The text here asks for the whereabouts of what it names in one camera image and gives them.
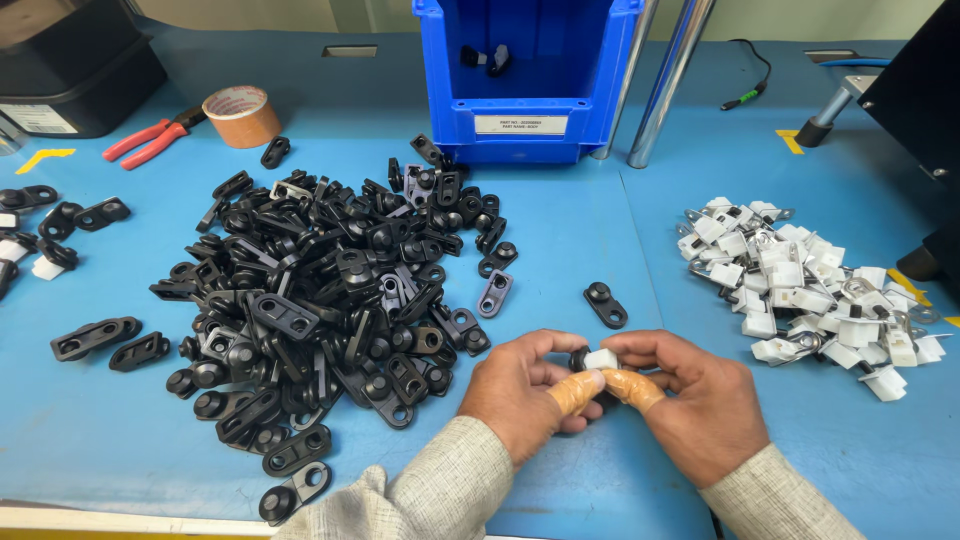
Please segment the pliers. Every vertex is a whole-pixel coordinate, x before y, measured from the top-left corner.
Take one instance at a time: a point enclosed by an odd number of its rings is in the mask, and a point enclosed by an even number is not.
[[[132,170],[143,163],[149,161],[154,156],[170,146],[170,143],[184,135],[190,135],[186,131],[197,124],[206,120],[206,113],[202,106],[193,107],[174,116],[173,121],[163,118],[155,126],[136,132],[120,139],[116,144],[104,151],[103,157],[107,161],[114,161],[120,156],[128,153],[133,148],[153,139],[147,146],[141,148],[136,154],[120,161],[120,166]]]

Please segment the hand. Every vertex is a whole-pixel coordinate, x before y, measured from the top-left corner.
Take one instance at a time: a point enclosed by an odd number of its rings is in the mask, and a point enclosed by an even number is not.
[[[628,331],[600,342],[624,366],[677,394],[644,414],[667,455],[698,488],[710,487],[770,443],[754,377],[669,331]]]
[[[589,402],[579,415],[564,416],[557,401],[545,392],[570,371],[543,359],[547,353],[572,353],[587,339],[572,333],[538,330],[497,345],[477,363],[460,403],[458,415],[486,424],[500,439],[519,468],[546,444],[557,430],[583,431],[587,419],[599,418],[603,407]],[[603,376],[596,391],[603,389]]]

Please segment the blue plastic bin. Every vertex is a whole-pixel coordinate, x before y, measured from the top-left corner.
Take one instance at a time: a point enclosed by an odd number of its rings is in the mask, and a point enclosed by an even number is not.
[[[607,144],[643,0],[413,0],[433,140],[454,159],[575,163]],[[460,64],[507,45],[497,78]]]

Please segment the cable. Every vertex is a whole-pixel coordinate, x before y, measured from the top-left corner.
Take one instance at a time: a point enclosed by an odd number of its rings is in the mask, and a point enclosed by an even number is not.
[[[890,60],[884,59],[884,58],[855,58],[855,59],[846,59],[846,60],[822,61],[817,65],[822,65],[823,67],[835,67],[838,65],[886,67],[890,65]]]
[[[733,100],[733,101],[728,101],[727,103],[721,105],[721,106],[720,106],[720,110],[730,110],[730,109],[733,109],[733,108],[735,108],[735,107],[739,107],[743,102],[747,101],[748,99],[757,97],[758,95],[762,94],[762,93],[763,93],[763,90],[767,89],[767,79],[770,78],[770,72],[774,70],[774,66],[770,65],[770,62],[768,62],[767,59],[763,58],[763,57],[756,51],[756,48],[754,47],[754,44],[753,44],[749,39],[740,39],[740,38],[738,38],[738,39],[730,39],[730,41],[742,41],[742,42],[750,45],[750,50],[751,50],[751,51],[754,51],[754,56],[757,57],[758,59],[760,59],[760,61],[762,61],[763,63],[767,64],[767,75],[763,78],[762,81],[760,81],[759,83],[756,84],[756,86],[754,86],[754,89],[753,89],[753,90],[750,90],[749,92],[747,92],[747,93],[743,94],[742,96],[740,96],[740,99],[735,99],[735,100]]]

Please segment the beige sleeve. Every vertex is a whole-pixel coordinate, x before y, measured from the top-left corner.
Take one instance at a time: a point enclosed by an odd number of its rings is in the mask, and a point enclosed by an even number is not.
[[[700,495],[740,540],[864,538],[773,443]]]
[[[500,439],[476,418],[458,416],[390,483],[373,465],[295,513],[274,538],[479,540],[513,480]]]

